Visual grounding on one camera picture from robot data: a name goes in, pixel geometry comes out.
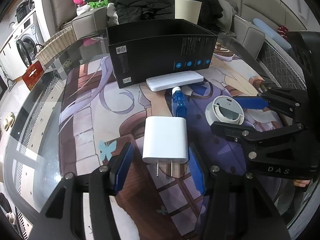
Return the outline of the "person's right hand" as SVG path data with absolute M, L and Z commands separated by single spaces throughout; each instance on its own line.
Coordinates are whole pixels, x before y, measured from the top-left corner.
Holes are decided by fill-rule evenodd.
M 296 187 L 307 187 L 310 184 L 311 180 L 294 180 L 293 184 Z

